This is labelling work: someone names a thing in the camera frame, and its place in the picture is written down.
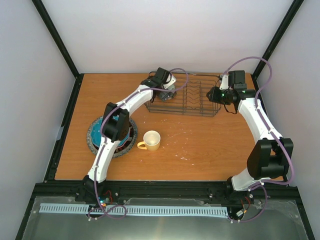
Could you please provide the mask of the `yellow mug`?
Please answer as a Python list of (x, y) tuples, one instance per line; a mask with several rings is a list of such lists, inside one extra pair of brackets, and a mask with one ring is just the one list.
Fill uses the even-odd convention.
[(155, 130), (150, 130), (144, 134), (143, 141), (137, 144), (137, 148), (154, 152), (160, 147), (160, 142), (160, 134)]

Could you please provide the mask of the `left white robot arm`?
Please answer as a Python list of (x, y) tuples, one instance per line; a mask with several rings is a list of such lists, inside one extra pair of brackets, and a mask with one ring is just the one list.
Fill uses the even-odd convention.
[(175, 92), (172, 88), (175, 82), (176, 78), (169, 70), (159, 67), (154, 75), (143, 80), (128, 97), (106, 105), (100, 126), (98, 152), (92, 167), (82, 180), (86, 195), (92, 201), (96, 202), (103, 198), (108, 167), (118, 145), (129, 133), (131, 114), (154, 99), (158, 92)]

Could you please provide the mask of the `black wire dish rack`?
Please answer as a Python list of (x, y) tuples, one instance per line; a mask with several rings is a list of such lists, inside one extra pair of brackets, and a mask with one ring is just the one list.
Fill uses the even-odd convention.
[(183, 89), (176, 92), (173, 99), (161, 101), (157, 96), (144, 105), (151, 113), (213, 117), (222, 106), (219, 103), (210, 102), (207, 92), (219, 85), (219, 77), (215, 74), (190, 72), (188, 82)]

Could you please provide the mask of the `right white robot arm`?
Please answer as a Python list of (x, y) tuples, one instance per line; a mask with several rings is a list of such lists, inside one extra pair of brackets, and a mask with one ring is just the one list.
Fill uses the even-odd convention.
[(247, 158), (246, 168), (231, 177), (232, 190), (250, 191), (257, 185), (273, 183), (288, 185), (287, 174), (292, 171), (293, 142), (284, 138), (272, 125), (257, 98), (249, 89), (243, 70), (219, 76), (219, 86), (206, 94), (208, 100), (224, 107), (234, 106), (234, 114), (241, 114), (253, 136), (255, 146)]

